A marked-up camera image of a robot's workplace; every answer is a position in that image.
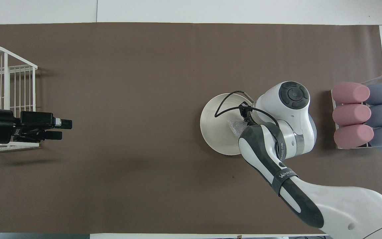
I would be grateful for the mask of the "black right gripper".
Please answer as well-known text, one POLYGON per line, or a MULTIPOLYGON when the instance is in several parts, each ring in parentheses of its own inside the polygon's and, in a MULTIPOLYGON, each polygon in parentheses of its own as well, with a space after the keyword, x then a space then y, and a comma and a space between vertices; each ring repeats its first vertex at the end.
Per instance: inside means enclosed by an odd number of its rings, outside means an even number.
POLYGON ((242 102, 239 106, 240 115, 243 117, 243 121, 247 126, 256 125, 256 122, 253 120, 251 113, 251 107, 246 103, 242 102))

